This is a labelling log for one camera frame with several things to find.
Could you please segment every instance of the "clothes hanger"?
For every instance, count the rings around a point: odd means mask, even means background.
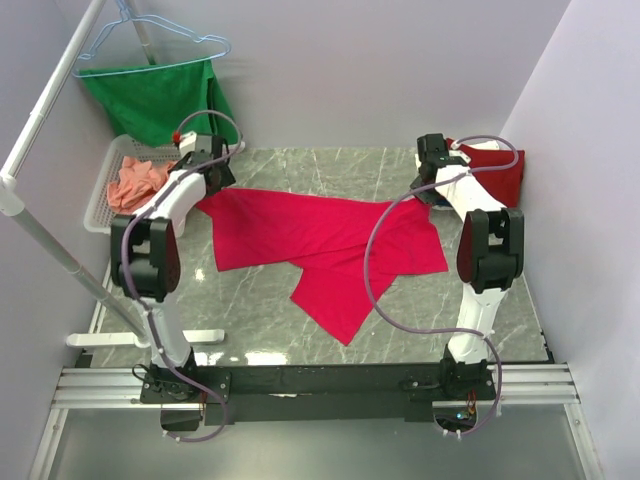
[[[139,68],[137,70],[126,70],[123,72],[103,72],[103,73],[86,73],[80,74],[78,72],[72,72],[72,75],[76,78],[88,78],[88,77],[107,77],[114,75],[126,75],[128,73],[135,72],[151,72],[153,70],[163,70],[167,68],[179,67],[182,65],[189,65],[192,63],[201,62],[203,60],[213,60],[214,58],[224,57],[231,51],[231,42],[224,37],[220,37],[218,35],[205,35],[201,37],[193,30],[183,27],[182,25],[178,25],[170,20],[167,20],[164,17],[160,17],[159,15],[138,15],[133,13],[131,9],[126,5],[124,0],[116,0],[116,3],[119,7],[120,20],[111,22],[106,24],[100,30],[100,33],[96,37],[96,39],[89,47],[89,50],[85,53],[78,55],[78,60],[91,60],[98,53],[98,49],[105,42],[105,40],[109,37],[114,28],[118,25],[122,25],[127,22],[144,22],[151,23],[153,25],[157,25],[158,27],[164,28],[165,30],[169,30],[170,32],[177,33],[178,35],[182,35],[184,37],[190,38],[193,43],[203,43],[203,42],[215,42],[219,43],[224,47],[224,51],[220,53],[216,53],[207,58],[196,58],[194,60],[187,60],[186,62],[180,63],[172,63],[170,65],[158,65],[152,67],[144,67]]]

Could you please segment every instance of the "gray marble tile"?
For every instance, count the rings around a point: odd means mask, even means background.
[[[384,201],[407,190],[415,177],[413,149],[342,148],[248,150],[232,169],[247,187]],[[462,285],[455,254],[462,224],[452,211],[436,211],[451,271],[398,277],[381,305],[411,326],[456,325]],[[211,246],[211,220],[192,211],[179,239],[183,277],[177,290],[181,320],[187,329],[223,328],[224,343],[196,347],[198,361],[210,364],[328,364],[438,361],[446,335],[404,333],[374,312],[350,346],[344,347],[289,300],[300,270],[290,264],[219,273]],[[546,360],[540,327],[522,279],[503,301],[493,337],[506,361]],[[104,332],[121,331],[107,313]],[[135,348],[100,349],[94,366],[131,366],[148,361]]]

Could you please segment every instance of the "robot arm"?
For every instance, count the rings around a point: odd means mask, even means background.
[[[133,218],[145,212],[149,206],[158,204],[158,199],[172,183],[178,182],[185,170],[222,156],[224,139],[219,136],[188,133],[177,145],[182,160],[170,171],[164,187],[133,215],[116,215],[111,224],[111,276],[115,285],[126,288],[122,271],[121,244],[124,231]],[[129,259],[134,283],[144,301],[153,309],[153,317],[166,349],[166,355],[178,367],[185,367],[192,359],[192,349],[186,340],[179,320],[176,302],[172,293],[180,281],[180,257],[176,237],[182,236],[187,213],[203,198],[213,195],[223,187],[235,183],[227,163],[209,166],[203,171],[188,175],[171,191],[149,216],[140,221],[129,239]],[[147,315],[139,302],[135,302],[148,338],[151,338]],[[213,331],[218,337],[221,330]],[[213,343],[222,338],[211,338]],[[158,367],[165,367],[156,345],[151,342],[151,360]]]
[[[469,173],[467,160],[454,153],[458,152],[449,151],[442,135],[419,138],[420,176],[412,187]],[[490,335],[500,302],[514,278],[522,273],[524,217],[520,210],[506,208],[493,198],[472,174],[436,187],[436,192],[419,198],[426,203],[446,199],[464,222],[457,255],[458,275],[463,282],[457,327]],[[455,333],[447,345],[447,355],[455,363],[469,365],[487,360],[489,352],[481,337]]]

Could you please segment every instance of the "green cloth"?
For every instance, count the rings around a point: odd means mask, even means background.
[[[127,133],[140,143],[157,147],[171,143],[180,122],[191,113],[214,109],[233,118],[210,60],[161,70],[153,66],[83,70],[95,74],[139,70],[105,77],[82,78],[91,94],[102,104],[116,135]],[[223,136],[234,144],[238,138],[226,120],[200,115],[185,125],[183,132]]]

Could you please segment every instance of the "lavender wall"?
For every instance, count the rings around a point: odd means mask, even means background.
[[[86,5],[56,1],[70,19]],[[429,131],[499,132],[568,3],[136,0],[141,12],[232,41],[214,66],[256,147],[408,146]],[[215,51],[149,33],[163,62]],[[105,50],[139,46],[117,37]]]
[[[15,142],[72,29],[51,0],[5,0],[0,17],[0,161]],[[82,215],[110,141],[74,79],[67,82],[18,176],[17,192],[61,242],[102,278],[108,244]],[[20,230],[0,216],[0,478],[26,478],[60,369],[87,331],[94,303]]]
[[[640,468],[638,18],[573,0],[503,130],[527,150],[527,278],[612,479]]]

